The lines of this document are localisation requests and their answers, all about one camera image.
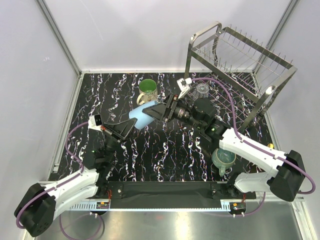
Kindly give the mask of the light blue plastic cup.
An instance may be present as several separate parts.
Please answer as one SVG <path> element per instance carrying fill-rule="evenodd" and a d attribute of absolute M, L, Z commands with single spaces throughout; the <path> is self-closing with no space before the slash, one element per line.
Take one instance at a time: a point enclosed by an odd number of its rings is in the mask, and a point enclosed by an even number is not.
<path fill-rule="evenodd" d="M 130 119 L 132 118 L 136 118 L 137 121 L 134 125 L 134 127 L 138 130 L 141 130 L 143 129 L 145 126 L 149 125 L 150 123 L 152 123 L 154 121 L 154 119 L 143 113 L 143 110 L 145 108 L 148 108 L 148 107 L 151 107 L 151 106 L 154 106 L 156 105 L 158 102 L 156 100 L 153 100 L 153 101 L 150 101 L 150 102 L 147 102 L 147 103 L 144 103 L 142 105 L 140 105 L 139 107 L 131 110 L 129 113 L 128 113 L 128 116 Z"/>

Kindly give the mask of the white floral mug green inside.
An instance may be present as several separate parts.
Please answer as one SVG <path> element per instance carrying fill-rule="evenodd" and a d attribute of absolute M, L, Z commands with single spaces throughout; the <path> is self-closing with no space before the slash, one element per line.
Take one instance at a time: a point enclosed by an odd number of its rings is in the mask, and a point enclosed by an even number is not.
<path fill-rule="evenodd" d="M 157 83 L 153 79 L 144 79 L 140 82 L 139 96 L 136 103 L 141 106 L 151 101 L 156 101 L 158 98 Z"/>

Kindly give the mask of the clear faceted glass tumbler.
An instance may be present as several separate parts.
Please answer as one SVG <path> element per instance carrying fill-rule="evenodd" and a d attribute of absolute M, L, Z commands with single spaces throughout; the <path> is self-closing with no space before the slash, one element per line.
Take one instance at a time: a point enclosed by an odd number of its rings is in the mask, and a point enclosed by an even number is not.
<path fill-rule="evenodd" d="M 208 98 L 210 88 L 206 83 L 198 84 L 193 91 L 193 99 Z"/>

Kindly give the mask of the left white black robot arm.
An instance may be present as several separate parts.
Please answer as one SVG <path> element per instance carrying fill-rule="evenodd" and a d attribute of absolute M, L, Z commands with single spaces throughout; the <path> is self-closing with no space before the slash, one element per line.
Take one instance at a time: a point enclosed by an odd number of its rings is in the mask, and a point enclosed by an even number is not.
<path fill-rule="evenodd" d="M 14 211 L 16 226 L 25 229 L 32 237 L 45 232 L 52 222 L 64 211 L 78 202 L 107 195 L 107 175 L 118 147 L 132 134 L 137 118 L 112 123 L 103 123 L 99 114 L 77 125 L 103 133 L 104 146 L 95 150 L 89 159 L 80 160 L 70 150 L 67 153 L 79 163 L 79 170 L 46 185 L 35 183 L 29 187 Z"/>

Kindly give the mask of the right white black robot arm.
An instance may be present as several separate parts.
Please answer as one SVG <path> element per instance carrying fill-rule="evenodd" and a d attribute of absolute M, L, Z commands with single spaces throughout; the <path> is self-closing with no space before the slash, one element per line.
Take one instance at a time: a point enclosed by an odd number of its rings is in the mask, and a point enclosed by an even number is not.
<path fill-rule="evenodd" d="M 208 98 L 198 98 L 188 106 L 176 95 L 170 95 L 142 112 L 155 120 L 176 119 L 197 128 L 213 147 L 232 152 L 263 170 L 233 176 L 226 186 L 229 197 L 237 199 L 247 192 L 271 192 L 292 202 L 300 193 L 306 177 L 301 154 L 294 150 L 288 153 L 275 150 L 238 133 L 216 118 L 216 109 Z"/>

